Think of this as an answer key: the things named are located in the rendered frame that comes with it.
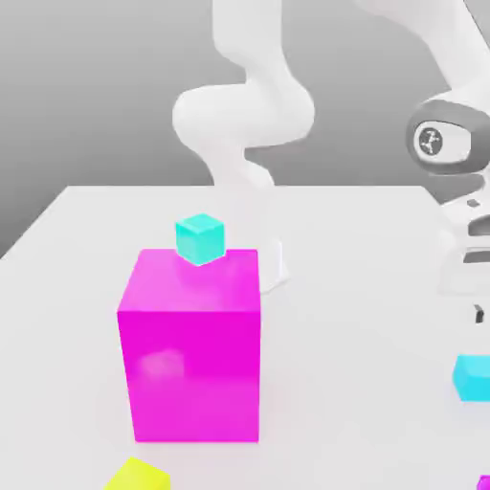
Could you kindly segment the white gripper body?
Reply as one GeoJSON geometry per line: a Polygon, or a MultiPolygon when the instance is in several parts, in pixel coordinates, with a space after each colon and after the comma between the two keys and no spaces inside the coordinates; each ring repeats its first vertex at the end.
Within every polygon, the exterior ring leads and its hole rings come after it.
{"type": "Polygon", "coordinates": [[[439,273],[444,295],[490,297],[490,246],[445,244],[439,273]]]}

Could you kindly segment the small cyan cube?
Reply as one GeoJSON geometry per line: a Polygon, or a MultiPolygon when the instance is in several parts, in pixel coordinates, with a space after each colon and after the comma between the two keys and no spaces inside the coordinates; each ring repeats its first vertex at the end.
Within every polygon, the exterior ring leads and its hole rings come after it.
{"type": "Polygon", "coordinates": [[[490,402],[490,355],[458,355],[453,383],[461,401],[490,402]]]}

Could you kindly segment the small turquoise cube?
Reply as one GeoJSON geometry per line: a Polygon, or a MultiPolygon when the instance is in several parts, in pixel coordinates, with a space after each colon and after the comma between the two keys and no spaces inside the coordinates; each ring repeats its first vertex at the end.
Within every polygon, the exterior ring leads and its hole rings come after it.
{"type": "Polygon", "coordinates": [[[193,265],[201,266],[226,253],[224,223],[205,213],[175,223],[176,251],[193,265]]]}

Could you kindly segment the small yellow cube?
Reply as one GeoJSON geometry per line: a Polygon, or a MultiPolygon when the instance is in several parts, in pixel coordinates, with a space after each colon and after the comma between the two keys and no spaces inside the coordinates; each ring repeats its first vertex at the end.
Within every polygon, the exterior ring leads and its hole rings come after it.
{"type": "Polygon", "coordinates": [[[170,476],[140,459],[130,457],[103,490],[170,490],[170,476]]]}

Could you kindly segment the large magenta box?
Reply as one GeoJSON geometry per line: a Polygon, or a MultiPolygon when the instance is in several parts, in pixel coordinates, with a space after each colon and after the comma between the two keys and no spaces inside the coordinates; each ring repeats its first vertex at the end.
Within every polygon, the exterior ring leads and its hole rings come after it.
{"type": "Polygon", "coordinates": [[[258,441],[255,250],[195,266],[172,249],[145,249],[117,318],[136,441],[258,441]]]}

